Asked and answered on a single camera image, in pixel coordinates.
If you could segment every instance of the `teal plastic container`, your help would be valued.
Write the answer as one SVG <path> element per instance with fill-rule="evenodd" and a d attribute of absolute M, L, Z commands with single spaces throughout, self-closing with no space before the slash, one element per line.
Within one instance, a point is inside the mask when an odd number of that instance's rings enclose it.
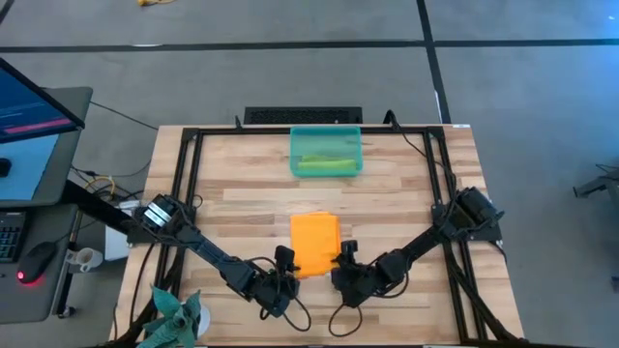
<path fill-rule="evenodd" d="M 290 129 L 290 170 L 301 178 L 355 177 L 364 167 L 357 126 Z"/>

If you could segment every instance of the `orange object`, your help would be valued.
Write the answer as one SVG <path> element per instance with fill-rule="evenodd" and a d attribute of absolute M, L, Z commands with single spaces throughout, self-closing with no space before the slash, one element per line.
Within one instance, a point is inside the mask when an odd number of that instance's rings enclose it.
<path fill-rule="evenodd" d="M 334 268 L 341 252 L 339 218 L 327 212 L 290 217 L 296 277 L 322 276 Z"/>

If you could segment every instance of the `potted plant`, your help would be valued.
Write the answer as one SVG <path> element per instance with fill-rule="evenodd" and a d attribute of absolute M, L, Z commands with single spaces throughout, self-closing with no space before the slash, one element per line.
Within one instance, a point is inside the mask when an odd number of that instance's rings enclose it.
<path fill-rule="evenodd" d="M 137 347 L 171 348 L 180 343 L 193 348 L 198 334 L 204 334 L 210 321 L 208 310 L 200 305 L 199 290 L 181 304 L 167 291 L 155 286 L 152 289 L 155 306 L 163 318 L 144 324 L 144 330 L 150 335 Z"/>

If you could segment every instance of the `monitor screen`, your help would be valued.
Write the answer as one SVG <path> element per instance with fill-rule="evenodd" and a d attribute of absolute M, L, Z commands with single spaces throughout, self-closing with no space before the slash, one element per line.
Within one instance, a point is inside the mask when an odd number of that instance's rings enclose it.
<path fill-rule="evenodd" d="M 11 67 L 0 68 L 0 143 L 77 129 L 57 101 Z"/>

